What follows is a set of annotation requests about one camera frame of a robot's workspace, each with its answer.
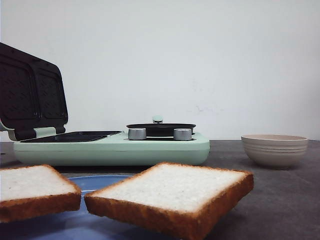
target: blue plate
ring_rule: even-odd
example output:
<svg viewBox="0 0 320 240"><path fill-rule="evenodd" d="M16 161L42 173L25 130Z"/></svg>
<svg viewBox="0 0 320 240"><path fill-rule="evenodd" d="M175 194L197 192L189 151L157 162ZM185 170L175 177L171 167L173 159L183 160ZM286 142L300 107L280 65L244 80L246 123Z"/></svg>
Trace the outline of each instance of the blue plate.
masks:
<svg viewBox="0 0 320 240"><path fill-rule="evenodd" d="M23 221L0 223L1 240L174 240L161 233L88 213L83 196L86 193L129 177L102 175L71 177L82 190L78 211L39 216Z"/></svg>

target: sandwich maker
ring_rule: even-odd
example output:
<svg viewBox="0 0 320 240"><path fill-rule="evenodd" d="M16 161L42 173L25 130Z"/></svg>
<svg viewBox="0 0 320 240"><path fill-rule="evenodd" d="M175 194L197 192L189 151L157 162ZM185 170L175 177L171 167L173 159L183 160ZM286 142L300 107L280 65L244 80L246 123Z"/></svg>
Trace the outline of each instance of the sandwich maker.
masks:
<svg viewBox="0 0 320 240"><path fill-rule="evenodd" d="M68 111L59 68L0 43L0 130L8 131L16 158L29 165L198 165L209 154L194 124L130 124L126 131L66 132Z"/></svg>

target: ceramic bowl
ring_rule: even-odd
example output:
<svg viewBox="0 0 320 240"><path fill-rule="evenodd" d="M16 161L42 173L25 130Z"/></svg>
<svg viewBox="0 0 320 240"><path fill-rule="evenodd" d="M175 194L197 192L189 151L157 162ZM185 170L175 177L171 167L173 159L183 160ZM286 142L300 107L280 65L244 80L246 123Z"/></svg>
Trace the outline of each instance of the ceramic bowl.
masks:
<svg viewBox="0 0 320 240"><path fill-rule="evenodd" d="M243 148L258 165L286 169L298 163L308 148L308 139L289 135L243 135Z"/></svg>

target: pan lid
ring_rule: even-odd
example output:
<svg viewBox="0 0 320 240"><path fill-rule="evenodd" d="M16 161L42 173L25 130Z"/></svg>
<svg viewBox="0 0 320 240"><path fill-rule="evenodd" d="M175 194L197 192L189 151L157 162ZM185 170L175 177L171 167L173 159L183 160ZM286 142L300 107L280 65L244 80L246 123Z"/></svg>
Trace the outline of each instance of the pan lid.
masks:
<svg viewBox="0 0 320 240"><path fill-rule="evenodd" d="M67 104L59 68L0 43L0 125L15 140L36 137L35 128L64 133Z"/></svg>

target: toast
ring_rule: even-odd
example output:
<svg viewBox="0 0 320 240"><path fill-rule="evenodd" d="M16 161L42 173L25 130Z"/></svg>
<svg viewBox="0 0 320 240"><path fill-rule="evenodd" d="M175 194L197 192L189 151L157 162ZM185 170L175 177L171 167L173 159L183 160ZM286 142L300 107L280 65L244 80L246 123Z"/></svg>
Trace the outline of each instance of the toast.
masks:
<svg viewBox="0 0 320 240"><path fill-rule="evenodd" d="M0 223L80 208L81 189L49 165L0 169Z"/></svg>
<svg viewBox="0 0 320 240"><path fill-rule="evenodd" d="M84 200L91 214L202 240L253 187L251 172L164 162Z"/></svg>

